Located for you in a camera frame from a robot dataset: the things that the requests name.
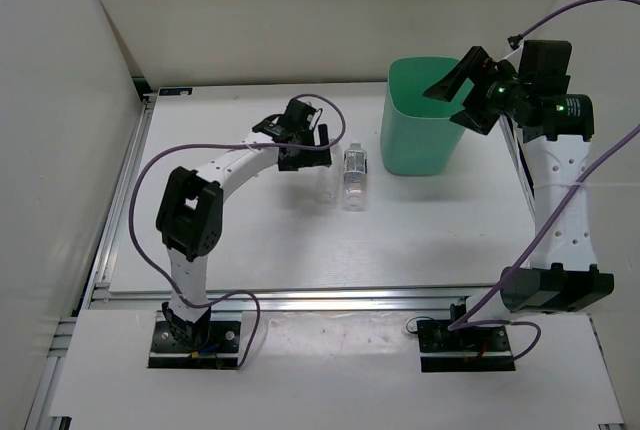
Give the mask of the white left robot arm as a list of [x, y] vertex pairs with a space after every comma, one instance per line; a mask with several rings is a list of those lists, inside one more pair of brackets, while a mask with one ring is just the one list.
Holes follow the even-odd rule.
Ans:
[[328, 128], [316, 123], [321, 114], [292, 99], [282, 114], [254, 125], [237, 147], [196, 169], [177, 167], [170, 173], [156, 218], [173, 287], [162, 312], [172, 336], [186, 349], [199, 350], [209, 341], [207, 259], [222, 236], [225, 201], [272, 166], [297, 171], [330, 165]]

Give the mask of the clear unlabeled plastic bottle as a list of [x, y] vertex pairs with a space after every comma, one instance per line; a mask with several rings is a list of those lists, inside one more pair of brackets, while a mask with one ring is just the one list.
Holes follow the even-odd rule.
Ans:
[[340, 144], [330, 149], [331, 163], [321, 166], [316, 174], [315, 199], [318, 203], [335, 207], [340, 189], [340, 175], [342, 169], [343, 152]]

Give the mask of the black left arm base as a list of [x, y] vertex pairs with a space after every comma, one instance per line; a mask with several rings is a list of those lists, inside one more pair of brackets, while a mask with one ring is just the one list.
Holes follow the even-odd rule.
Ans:
[[222, 317], [208, 310], [195, 323], [175, 318], [168, 302], [156, 314], [147, 359], [149, 369], [236, 370], [240, 315]]

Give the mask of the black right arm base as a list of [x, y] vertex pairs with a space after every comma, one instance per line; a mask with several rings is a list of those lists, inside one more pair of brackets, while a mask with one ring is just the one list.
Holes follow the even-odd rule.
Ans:
[[409, 336], [418, 339], [422, 373], [488, 373], [515, 371], [514, 355], [504, 326], [449, 331], [450, 321], [431, 316], [410, 318]]

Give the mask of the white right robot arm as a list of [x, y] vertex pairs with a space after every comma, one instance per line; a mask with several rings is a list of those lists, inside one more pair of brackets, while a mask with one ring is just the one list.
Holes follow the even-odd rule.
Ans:
[[472, 88], [451, 122], [487, 135], [500, 118], [520, 130], [520, 147], [533, 185], [535, 236], [482, 297], [468, 298], [453, 318], [449, 337], [470, 350], [485, 325], [520, 314], [573, 313], [610, 295], [614, 277], [600, 271], [591, 244], [586, 178], [594, 135], [591, 99], [569, 93], [567, 41], [530, 40], [520, 63], [495, 60], [472, 47], [427, 98], [450, 102], [465, 82]]

